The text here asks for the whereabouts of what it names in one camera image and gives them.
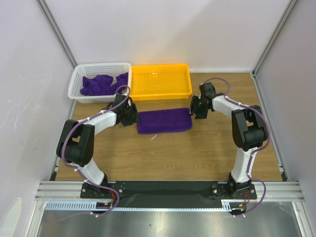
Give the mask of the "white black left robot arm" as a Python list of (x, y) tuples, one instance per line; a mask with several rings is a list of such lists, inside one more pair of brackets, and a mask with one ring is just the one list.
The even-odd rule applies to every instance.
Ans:
[(132, 98), (116, 94), (114, 102), (99, 113), (81, 120), (69, 119), (64, 123), (56, 154), (65, 166), (73, 168), (84, 179), (82, 198), (117, 197), (106, 174), (93, 160), (95, 136), (109, 127), (118, 124), (129, 126), (139, 121)]

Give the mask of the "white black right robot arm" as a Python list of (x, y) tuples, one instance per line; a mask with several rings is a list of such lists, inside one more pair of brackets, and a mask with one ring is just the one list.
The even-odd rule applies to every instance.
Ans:
[(217, 93), (210, 82), (201, 84), (199, 90), (200, 95), (192, 97), (189, 115), (195, 115), (195, 119), (206, 119), (209, 111), (216, 111), (231, 119), (237, 154), (224, 193), (239, 198), (250, 190), (253, 164), (263, 143), (270, 138), (269, 127), (260, 106), (248, 106), (224, 93)]

